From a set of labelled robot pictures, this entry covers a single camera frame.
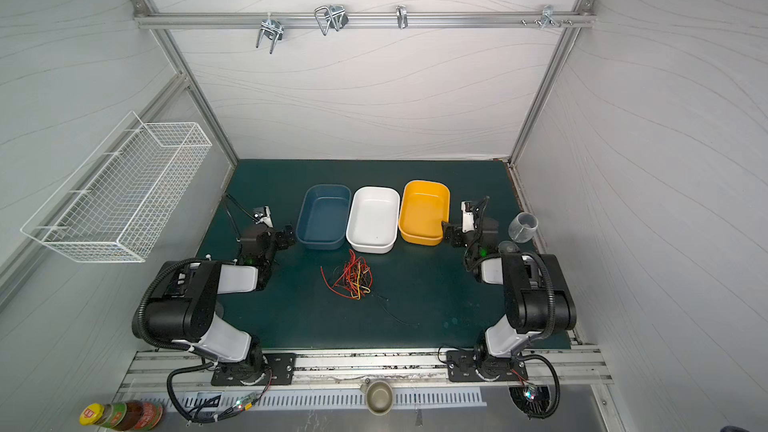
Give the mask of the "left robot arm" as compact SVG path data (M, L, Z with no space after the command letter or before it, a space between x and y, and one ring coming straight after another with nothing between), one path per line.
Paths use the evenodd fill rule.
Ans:
M190 352L213 364L213 386L289 385L296 356L266 353L260 339L226 322L218 298L262 291L277 252L295 244L290 226L246 229L236 261L190 258L163 264L132 321L136 337L155 348Z

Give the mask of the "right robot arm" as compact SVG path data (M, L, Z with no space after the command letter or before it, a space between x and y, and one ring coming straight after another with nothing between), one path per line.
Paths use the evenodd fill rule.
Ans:
M523 251L498 239L498 223L471 217L442 224L443 239L464 249L465 268L480 283L503 288L504 314L481 333L471 352L470 381L526 380L523 351L556 332L571 330L577 311L558 258Z

